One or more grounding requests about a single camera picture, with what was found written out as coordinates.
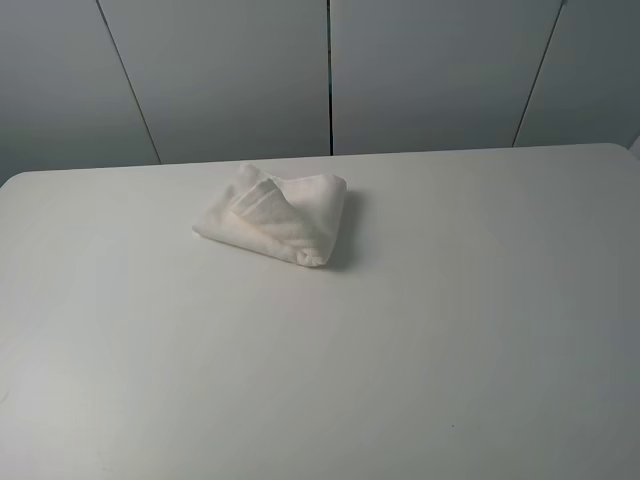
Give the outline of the white towel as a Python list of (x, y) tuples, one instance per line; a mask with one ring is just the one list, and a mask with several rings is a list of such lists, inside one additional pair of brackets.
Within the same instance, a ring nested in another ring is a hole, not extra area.
[(346, 193), (346, 181), (335, 175), (287, 180), (244, 163), (193, 231), (302, 267), (321, 267), (334, 249)]

